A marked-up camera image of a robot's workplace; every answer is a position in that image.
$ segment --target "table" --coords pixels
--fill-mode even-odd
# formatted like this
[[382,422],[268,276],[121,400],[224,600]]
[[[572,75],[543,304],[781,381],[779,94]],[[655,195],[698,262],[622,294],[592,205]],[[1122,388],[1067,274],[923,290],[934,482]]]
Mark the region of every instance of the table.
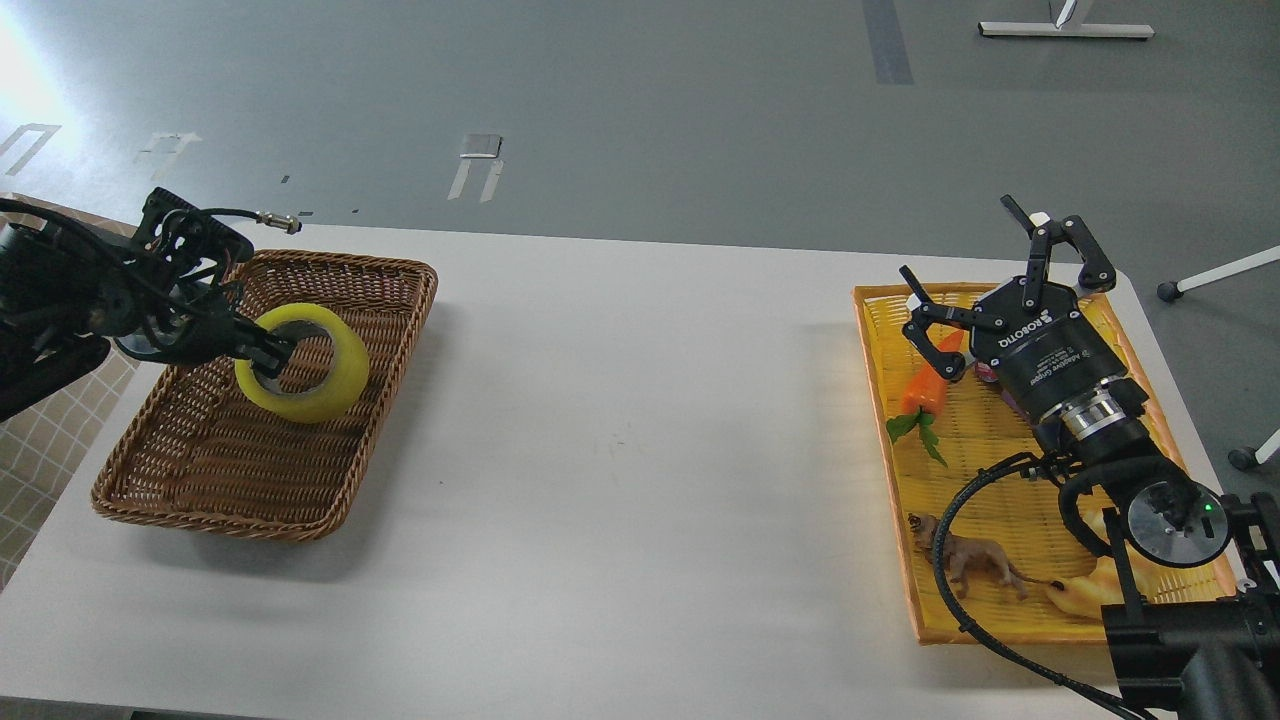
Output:
[[[924,282],[1023,263],[244,232],[439,272],[349,519],[284,546],[95,516],[157,375],[140,370],[0,594],[0,694],[298,719],[1102,716],[982,648],[918,647],[902,606],[849,291],[902,263]],[[1216,487],[1126,279],[1111,301]],[[1102,648],[1033,655],[1110,679]]]

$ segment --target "carrot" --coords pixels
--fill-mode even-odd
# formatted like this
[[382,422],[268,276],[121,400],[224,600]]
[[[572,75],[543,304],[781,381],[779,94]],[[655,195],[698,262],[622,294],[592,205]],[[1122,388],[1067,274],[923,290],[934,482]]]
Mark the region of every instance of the carrot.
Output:
[[[938,350],[942,352],[956,352],[960,350],[961,342],[964,342],[964,331],[956,331],[938,343]],[[897,442],[897,438],[911,432],[914,428],[919,428],[920,443],[924,445],[924,451],[943,466],[946,466],[947,461],[938,452],[938,436],[929,425],[933,424],[933,420],[946,407],[947,384],[947,380],[932,365],[925,363],[915,373],[915,377],[906,383],[906,388],[902,391],[902,414],[884,421],[884,428],[888,430],[891,442]]]
[[[961,342],[964,342],[964,331],[956,331],[938,343],[938,350],[957,352]],[[902,391],[902,414],[928,413],[937,418],[947,404],[947,380],[942,379],[942,375],[925,363]]]

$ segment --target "robotic arm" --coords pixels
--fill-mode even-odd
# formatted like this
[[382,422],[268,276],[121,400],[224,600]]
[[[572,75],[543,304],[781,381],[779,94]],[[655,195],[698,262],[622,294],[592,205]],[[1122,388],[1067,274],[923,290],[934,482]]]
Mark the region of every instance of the robotic arm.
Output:
[[197,209],[156,188],[132,238],[12,200],[0,211],[45,220],[0,227],[0,420],[90,373],[110,351],[196,365],[221,355],[251,360],[275,378],[294,341],[236,311],[241,287],[227,277],[253,256],[247,238],[216,219],[252,218],[289,234],[291,217]]
[[[1280,562],[1280,506],[1261,493],[1249,503],[1219,498],[1160,452],[1138,420],[1147,393],[1079,310],[1080,297],[1115,287],[1115,268],[1079,217],[1033,222],[1012,197],[1001,201],[1032,241],[1024,275],[963,309],[934,302],[901,268],[914,293],[904,336],[950,380],[972,359],[987,364],[1030,419],[1043,451],[980,471],[943,512],[933,550],[943,601],[961,630],[987,648],[1119,716],[1151,719],[1143,708],[1160,707],[1184,720],[1280,720],[1280,588],[1266,565]],[[1051,251],[1062,242],[1084,261],[1074,287],[1047,277]],[[933,323],[969,331],[969,354],[938,351],[925,334]],[[1055,483],[1065,478],[1059,488],[1064,525],[1093,555],[1116,561],[1124,605],[1105,607],[1102,618],[1123,698],[1012,651],[982,629],[950,589],[941,553],[951,521],[979,489],[1016,471]],[[1080,519],[1076,505],[1094,487],[1116,506],[1105,514],[1106,541]],[[1248,579],[1238,594],[1217,601],[1152,605],[1134,583],[1126,539],[1175,568],[1210,562],[1234,539]]]
[[[1037,224],[1012,197],[1001,202],[1030,238],[1027,274],[963,309],[934,302],[904,266],[918,304],[902,334],[940,375],[955,380],[968,357],[938,351],[925,332],[934,323],[970,331],[972,356],[991,366],[1030,418],[1046,456],[1059,460],[1064,475],[1083,465],[1062,486],[1059,506],[1093,555],[1111,548],[1080,518],[1078,500],[1102,487],[1125,516],[1128,538],[1151,560],[1190,568],[1217,557],[1229,542],[1221,500],[1160,452],[1139,421],[1146,391],[1080,313],[1080,297],[1115,287],[1111,261],[1078,215]],[[1075,287],[1048,279],[1052,249],[1064,242],[1084,261]]]

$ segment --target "yellow tape roll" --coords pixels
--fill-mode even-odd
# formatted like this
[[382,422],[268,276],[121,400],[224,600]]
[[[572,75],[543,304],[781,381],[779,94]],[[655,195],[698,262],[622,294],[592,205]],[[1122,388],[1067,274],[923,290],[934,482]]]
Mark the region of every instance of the yellow tape roll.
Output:
[[311,302],[293,302],[265,313],[257,324],[292,340],[329,336],[333,364],[319,386],[285,393],[255,373],[248,360],[237,360],[236,382],[253,405],[294,423],[323,423],[356,404],[369,382],[369,351],[342,318]]

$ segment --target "wicker basket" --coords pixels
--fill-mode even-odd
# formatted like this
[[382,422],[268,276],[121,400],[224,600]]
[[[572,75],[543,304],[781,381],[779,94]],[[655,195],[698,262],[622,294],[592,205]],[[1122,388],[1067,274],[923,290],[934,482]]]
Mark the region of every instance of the wicker basket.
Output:
[[[969,307],[991,284],[955,283],[925,286],[938,302]],[[942,438],[938,450],[948,468],[924,452],[915,433],[891,443],[884,420],[897,415],[899,400],[908,380],[924,360],[902,337],[909,313],[906,286],[856,287],[854,310],[858,315],[863,352],[881,434],[884,469],[888,474],[890,502],[897,528],[897,547],[906,585],[911,625],[922,644],[973,642],[956,629],[955,619],[942,603],[933,582],[933,569],[924,552],[914,547],[909,512],[942,515],[952,496],[980,468],[1020,451],[1037,451],[1027,424],[1000,398],[1000,393],[970,373],[947,389],[946,410],[933,428]],[[1102,337],[1128,365],[1130,374],[1151,393],[1138,357],[1125,338],[1106,297],[1083,300],[1080,309]],[[951,332],[936,327],[934,342]],[[1165,423],[1155,393],[1143,418],[1161,450],[1175,462],[1181,456]],[[1105,502],[1102,493],[1083,497],[1083,510]],[[1057,511],[1057,493],[1047,483],[1005,479],[969,501],[955,523],[955,532],[966,537],[998,541],[1018,568],[1041,579],[1071,578],[1088,574],[1093,557],[1068,533]],[[1164,568],[1158,575],[1153,602],[1213,600],[1234,592],[1231,570],[1225,559],[1189,570]],[[1011,588],[997,585],[989,577],[970,579],[965,609],[1007,643],[1102,644],[1102,624],[1060,611],[1036,585],[1030,597],[1019,601]]]
[[[244,538],[312,541],[337,529],[369,465],[419,332],[435,270],[412,260],[265,250],[238,268],[241,311],[287,302],[337,313],[369,348],[369,384],[346,415],[315,425],[250,402],[232,360],[166,368],[93,484],[106,518]],[[332,345],[300,343],[285,391],[317,383]]]

